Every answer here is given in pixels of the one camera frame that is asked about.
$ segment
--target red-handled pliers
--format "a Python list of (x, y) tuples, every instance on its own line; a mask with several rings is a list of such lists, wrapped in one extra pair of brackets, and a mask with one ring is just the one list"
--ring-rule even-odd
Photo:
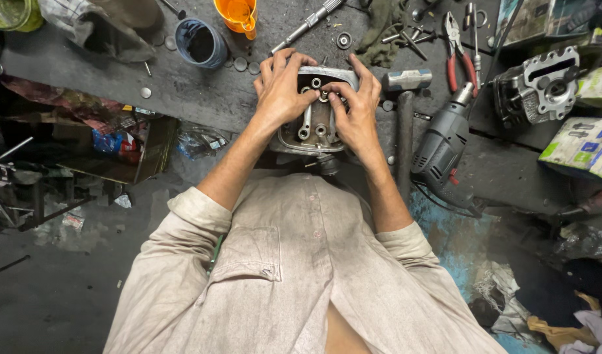
[(458, 89), (458, 85), (456, 84), (456, 53), (461, 57), (462, 63), (464, 64), (465, 69), (467, 70), (467, 75), (469, 75), (469, 81), (473, 84), (473, 96), (478, 96), (478, 85), (476, 79), (476, 70), (473, 68), (473, 63), (471, 62), (471, 58), (469, 58), (469, 54), (467, 54), (464, 49), (462, 49), (462, 44), (460, 43), (460, 27), (458, 23), (454, 19), (452, 12), (448, 12), (445, 14), (445, 26), (443, 31), (447, 36), (447, 41), (449, 42), (449, 58), (447, 59), (447, 75), (449, 77), (449, 88), (452, 92), (455, 92)]

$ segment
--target metal rod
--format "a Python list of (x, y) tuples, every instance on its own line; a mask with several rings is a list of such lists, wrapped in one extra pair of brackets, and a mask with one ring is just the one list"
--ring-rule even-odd
[(20, 142), (19, 144), (15, 145), (12, 149), (8, 150), (7, 152), (3, 153), (2, 155), (0, 155), (0, 160), (7, 157), (8, 155), (12, 154), (13, 152), (17, 151), (19, 148), (21, 148), (22, 146), (26, 145), (29, 141), (33, 140), (33, 137), (30, 137), (28, 139), (26, 139), (25, 141)]
[(174, 6), (172, 6), (172, 4), (170, 4), (168, 2), (168, 0), (161, 0), (161, 2), (165, 5), (168, 6), (168, 8), (170, 9), (170, 11), (174, 12), (175, 15), (177, 16), (177, 18), (179, 18), (179, 20), (183, 20), (185, 18), (185, 10), (177, 10)]
[[(401, 37), (401, 35), (400, 35), (400, 34), (397, 34), (397, 35), (392, 35), (392, 36), (388, 36), (388, 37), (386, 37), (386, 38), (384, 38), (384, 39), (382, 40), (382, 44), (388, 44), (388, 43), (391, 43), (392, 41), (394, 41), (394, 40), (398, 39), (399, 37)], [(427, 36), (424, 36), (424, 37), (422, 37), (422, 38), (417, 38), (417, 39), (416, 39), (414, 42), (415, 42), (416, 44), (419, 44), (419, 43), (422, 43), (422, 42), (426, 42), (426, 41), (428, 41), (428, 40), (430, 40), (430, 39), (435, 39), (435, 37), (434, 37), (433, 35), (427, 35)]]
[(153, 75), (150, 73), (150, 68), (148, 67), (148, 63), (144, 62), (144, 65), (146, 66), (146, 72), (148, 73), (148, 76), (152, 77)]
[(421, 48), (412, 40), (412, 38), (406, 33), (406, 31), (402, 31), (402, 36), (408, 41), (408, 43), (414, 48), (414, 50), (421, 55), (423, 60), (427, 60), (427, 55), (423, 53)]
[(299, 38), (302, 34), (305, 33), (305, 31), (309, 30), (314, 25), (316, 25), (316, 23), (325, 18), (329, 13), (334, 11), (334, 9), (336, 9), (342, 3), (343, 0), (327, 0), (325, 3), (322, 4), (321, 8), (317, 12), (312, 13), (308, 18), (306, 18), (303, 24), (301, 24), (297, 29), (295, 29), (295, 31), (292, 32), (290, 36), (286, 37), (286, 39), (284, 39), (282, 43), (279, 43), (277, 46), (275, 46), (275, 48), (273, 48), (270, 51), (270, 53), (274, 55), (281, 49), (289, 47), (290, 44), (296, 41), (297, 38)]
[(0, 268), (0, 272), (9, 269), (10, 267), (18, 264), (18, 263), (22, 263), (25, 260), (29, 260), (30, 259), (30, 254), (26, 254), (25, 256), (23, 256), (22, 258), (14, 261), (13, 263), (9, 263), (6, 266), (3, 266), (2, 268)]

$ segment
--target orange jug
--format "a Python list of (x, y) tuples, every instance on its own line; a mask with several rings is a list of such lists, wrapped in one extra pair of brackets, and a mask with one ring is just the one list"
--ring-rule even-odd
[(258, 20), (256, 2), (257, 0), (214, 0), (214, 5), (227, 27), (254, 40), (255, 21)]

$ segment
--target green and white box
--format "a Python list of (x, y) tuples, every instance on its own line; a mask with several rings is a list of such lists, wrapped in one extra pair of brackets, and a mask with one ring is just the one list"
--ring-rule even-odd
[(602, 118), (570, 117), (539, 157), (539, 161), (570, 176), (602, 178)]

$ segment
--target metal shaft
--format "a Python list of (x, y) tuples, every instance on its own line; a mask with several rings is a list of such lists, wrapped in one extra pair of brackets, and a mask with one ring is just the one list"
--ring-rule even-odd
[(419, 46), (415, 43), (415, 41), (413, 41), (412, 38), (405, 31), (402, 31), (402, 37), (404, 39), (406, 39), (410, 45), (412, 45), (412, 48), (414, 48), (415, 51), (417, 53), (419, 53), (419, 55), (421, 55), (423, 60), (427, 60), (427, 55), (425, 53), (423, 53), (421, 48), (419, 48)]
[(161, 2), (165, 5), (168, 6), (168, 8), (170, 9), (170, 11), (174, 12), (175, 15), (179, 18), (179, 20), (183, 20), (185, 18), (185, 10), (177, 10), (174, 6), (172, 6), (172, 4), (170, 4), (168, 2), (168, 0), (161, 0)]
[(334, 9), (336, 9), (340, 4), (343, 3), (343, 0), (327, 0), (319, 9), (319, 11), (312, 13), (308, 18), (305, 19), (302, 25), (300, 25), (294, 32), (290, 34), (290, 36), (286, 37), (282, 43), (279, 43), (275, 48), (273, 48), (270, 52), (271, 54), (275, 54), (281, 49), (287, 48), (292, 44), (292, 42), (296, 41), (305, 31), (312, 28), (316, 25), (317, 22), (324, 19), (327, 15), (329, 15)]
[(13, 152), (17, 151), (19, 148), (21, 148), (22, 146), (26, 145), (26, 143), (28, 143), (29, 141), (31, 141), (33, 139), (34, 139), (33, 137), (30, 137), (30, 138), (26, 139), (25, 141), (22, 141), (19, 144), (15, 145), (13, 148), (11, 148), (7, 152), (5, 152), (2, 155), (0, 155), (0, 160), (3, 159), (3, 158), (5, 158), (5, 157), (7, 157), (10, 154), (12, 154)]
[(478, 11), (476, 10), (476, 4), (469, 3), (467, 4), (467, 18), (471, 19), (471, 27), (473, 28), (473, 46), (474, 46), (474, 55), (473, 55), (473, 68), (476, 70), (476, 85), (478, 89), (482, 87), (482, 83), (480, 81), (480, 71), (482, 70), (482, 56), (480, 52), (478, 52)]
[[(388, 37), (386, 37), (386, 38), (384, 38), (384, 39), (382, 40), (382, 44), (388, 44), (388, 43), (391, 43), (392, 41), (394, 41), (394, 40), (398, 39), (399, 37), (401, 37), (401, 34), (397, 34), (397, 35), (388, 36)], [(417, 44), (419, 44), (419, 43), (422, 43), (422, 42), (426, 42), (426, 41), (428, 41), (428, 40), (430, 40), (430, 39), (435, 39), (435, 37), (434, 37), (433, 35), (427, 35), (427, 36), (424, 36), (424, 37), (422, 37), (422, 38), (417, 38), (417, 39), (415, 39), (415, 37), (414, 37), (414, 36), (413, 36), (413, 37), (411, 37), (411, 38), (412, 38), (412, 39), (414, 40), (414, 42), (415, 42), (415, 43), (417, 43)]]

